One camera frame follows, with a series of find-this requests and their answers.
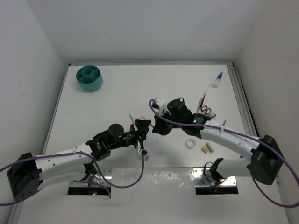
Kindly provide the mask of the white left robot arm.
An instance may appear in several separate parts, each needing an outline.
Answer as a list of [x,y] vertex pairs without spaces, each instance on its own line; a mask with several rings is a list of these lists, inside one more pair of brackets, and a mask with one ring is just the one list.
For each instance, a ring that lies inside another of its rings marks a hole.
[[110,156],[111,151],[134,146],[142,161],[150,120],[135,120],[128,132],[120,124],[112,124],[106,131],[77,147],[49,155],[25,153],[7,167],[7,178],[15,203],[26,200],[41,189],[68,181],[90,182],[98,171],[96,162]]

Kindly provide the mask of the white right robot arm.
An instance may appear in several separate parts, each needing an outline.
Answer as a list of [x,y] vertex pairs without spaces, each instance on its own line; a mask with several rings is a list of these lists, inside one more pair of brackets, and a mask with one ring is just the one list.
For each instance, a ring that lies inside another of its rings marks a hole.
[[189,136],[217,143],[241,156],[235,160],[218,158],[213,162],[209,168],[212,180],[243,176],[265,185],[273,184],[283,165],[282,152],[273,137],[249,136],[225,128],[206,115],[192,113],[183,98],[169,103],[160,98],[151,99],[149,106],[155,114],[153,133],[165,136],[173,129],[181,129]]

